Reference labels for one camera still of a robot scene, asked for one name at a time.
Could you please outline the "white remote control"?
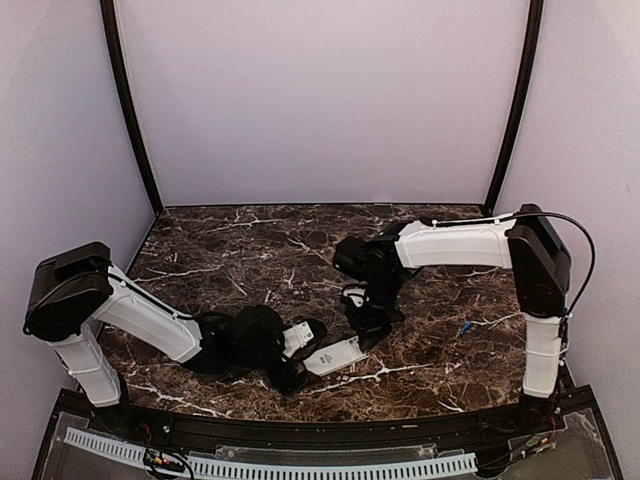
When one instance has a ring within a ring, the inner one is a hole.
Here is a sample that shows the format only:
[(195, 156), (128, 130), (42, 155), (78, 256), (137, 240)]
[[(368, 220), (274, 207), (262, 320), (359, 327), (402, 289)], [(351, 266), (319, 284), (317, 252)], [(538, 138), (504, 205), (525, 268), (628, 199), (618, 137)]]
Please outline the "white remote control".
[(358, 337), (352, 337), (321, 348), (303, 361), (307, 371), (324, 377), (350, 367), (368, 357), (360, 349)]

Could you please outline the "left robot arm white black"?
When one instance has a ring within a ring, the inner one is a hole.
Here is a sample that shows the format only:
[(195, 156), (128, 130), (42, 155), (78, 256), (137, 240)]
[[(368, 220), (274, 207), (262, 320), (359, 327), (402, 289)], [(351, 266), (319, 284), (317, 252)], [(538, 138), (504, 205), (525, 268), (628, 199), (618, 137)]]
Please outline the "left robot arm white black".
[(37, 265), (23, 332), (54, 349), (120, 436), (134, 435), (141, 415), (124, 400), (124, 385), (89, 327), (91, 320), (125, 331), (198, 374), (260, 371), (283, 395), (307, 382), (306, 372), (285, 354), (284, 325), (271, 308), (248, 307), (235, 316), (188, 315), (128, 279), (105, 244), (88, 243)]

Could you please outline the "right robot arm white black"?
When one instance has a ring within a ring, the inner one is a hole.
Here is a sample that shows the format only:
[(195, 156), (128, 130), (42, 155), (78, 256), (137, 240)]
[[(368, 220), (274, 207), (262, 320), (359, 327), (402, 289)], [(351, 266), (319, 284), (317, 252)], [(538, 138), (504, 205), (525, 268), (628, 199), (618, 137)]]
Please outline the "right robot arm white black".
[(519, 311), (526, 324), (522, 393), (510, 413), (521, 434), (534, 432), (549, 416), (550, 398), (568, 348), (568, 323), (577, 302), (568, 297), (572, 261), (552, 225), (575, 219), (524, 204), (515, 212), (470, 220), (396, 222), (369, 240), (348, 236), (338, 243), (332, 264), (353, 279), (341, 302), (361, 350), (391, 333), (405, 316), (398, 295), (406, 282), (431, 266), (480, 266), (513, 274)]

